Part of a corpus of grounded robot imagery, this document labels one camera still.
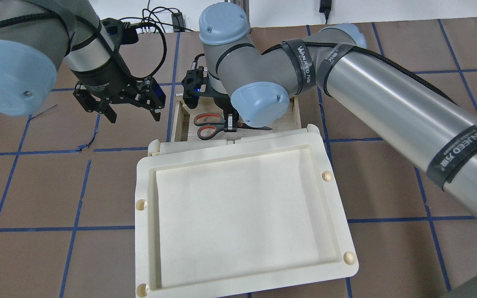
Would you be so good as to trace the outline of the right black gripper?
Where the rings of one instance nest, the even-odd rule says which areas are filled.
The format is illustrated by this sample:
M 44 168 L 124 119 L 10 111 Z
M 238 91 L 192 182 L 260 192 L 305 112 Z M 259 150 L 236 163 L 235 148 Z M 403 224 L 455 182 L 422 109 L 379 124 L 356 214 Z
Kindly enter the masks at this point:
M 212 93 L 214 103 L 222 110 L 222 115 L 226 118 L 224 132 L 237 132 L 238 111 L 232 106 L 231 99 L 227 94 Z

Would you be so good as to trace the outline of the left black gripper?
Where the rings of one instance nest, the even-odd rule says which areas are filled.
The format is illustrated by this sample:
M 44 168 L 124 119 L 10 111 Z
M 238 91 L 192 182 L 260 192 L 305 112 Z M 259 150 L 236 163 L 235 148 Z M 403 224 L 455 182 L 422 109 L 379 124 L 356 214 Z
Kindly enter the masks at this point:
M 111 105 L 132 104 L 147 109 L 155 121 L 160 121 L 166 94 L 153 76 L 136 79 L 117 62 L 72 73 L 77 78 L 73 95 L 86 112 L 100 113 L 115 124 L 117 113 Z

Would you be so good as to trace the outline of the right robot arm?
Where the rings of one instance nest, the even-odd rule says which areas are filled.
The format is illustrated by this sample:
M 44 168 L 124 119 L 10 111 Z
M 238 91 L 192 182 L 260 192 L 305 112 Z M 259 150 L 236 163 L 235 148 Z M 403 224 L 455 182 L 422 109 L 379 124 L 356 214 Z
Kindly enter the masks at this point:
M 419 76 L 366 49 L 343 23 L 259 53 L 246 12 L 217 2 L 199 17 L 210 76 L 246 124 L 282 117 L 312 87 L 337 100 L 477 219 L 477 117 Z

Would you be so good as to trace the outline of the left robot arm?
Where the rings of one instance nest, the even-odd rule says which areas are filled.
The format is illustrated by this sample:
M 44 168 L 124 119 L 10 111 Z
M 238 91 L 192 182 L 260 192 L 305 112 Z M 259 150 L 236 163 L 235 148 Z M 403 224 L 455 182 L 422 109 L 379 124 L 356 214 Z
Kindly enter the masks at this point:
M 76 76 L 73 96 L 88 113 L 114 124 L 114 104 L 131 104 L 161 117 L 166 95 L 155 72 L 134 76 L 120 54 L 138 42 L 140 28 L 100 19 L 87 0 L 0 0 L 0 114 L 37 112 L 55 86 L 61 63 Z

